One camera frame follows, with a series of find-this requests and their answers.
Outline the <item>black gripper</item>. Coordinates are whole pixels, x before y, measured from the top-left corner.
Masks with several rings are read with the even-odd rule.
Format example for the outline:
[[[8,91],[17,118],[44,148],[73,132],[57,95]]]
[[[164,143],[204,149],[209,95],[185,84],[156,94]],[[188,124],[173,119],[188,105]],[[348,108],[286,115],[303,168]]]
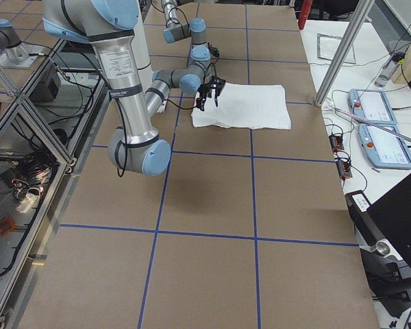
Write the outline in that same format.
[[[214,80],[210,80],[209,82],[200,85],[198,89],[199,95],[196,98],[196,106],[195,108],[199,109],[200,111],[205,111],[205,103],[207,98],[212,97],[212,90],[216,88],[216,82]]]

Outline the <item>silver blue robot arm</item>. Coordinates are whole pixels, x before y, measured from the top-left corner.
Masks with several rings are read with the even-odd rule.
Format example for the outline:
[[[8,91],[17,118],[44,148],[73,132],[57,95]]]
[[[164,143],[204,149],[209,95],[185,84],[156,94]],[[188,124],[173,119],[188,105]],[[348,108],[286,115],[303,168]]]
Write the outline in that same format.
[[[207,45],[206,22],[203,18],[195,17],[189,21],[181,10],[183,5],[192,1],[161,1],[161,9],[165,18],[163,36],[168,44],[191,39],[192,46]]]
[[[190,62],[184,69],[160,70],[152,84],[143,89],[132,42],[140,21],[137,1],[44,1],[45,31],[56,38],[89,44],[101,66],[103,78],[116,102],[122,125],[108,145],[109,157],[118,174],[132,171],[160,175],[168,167],[171,146],[160,138],[151,117],[167,100],[173,88],[197,96],[196,108],[203,110],[207,99],[217,99],[225,80],[213,75],[214,63],[206,39],[206,23],[196,17],[182,25],[175,15],[183,1],[162,1],[169,26],[168,43],[192,39]]]

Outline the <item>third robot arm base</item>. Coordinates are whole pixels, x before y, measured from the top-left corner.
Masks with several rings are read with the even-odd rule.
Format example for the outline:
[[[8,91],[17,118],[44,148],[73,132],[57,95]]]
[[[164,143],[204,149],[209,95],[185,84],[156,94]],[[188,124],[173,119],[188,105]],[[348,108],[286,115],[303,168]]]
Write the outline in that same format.
[[[0,19],[0,65],[9,69],[28,69],[44,53],[44,47],[26,45],[7,19]]]

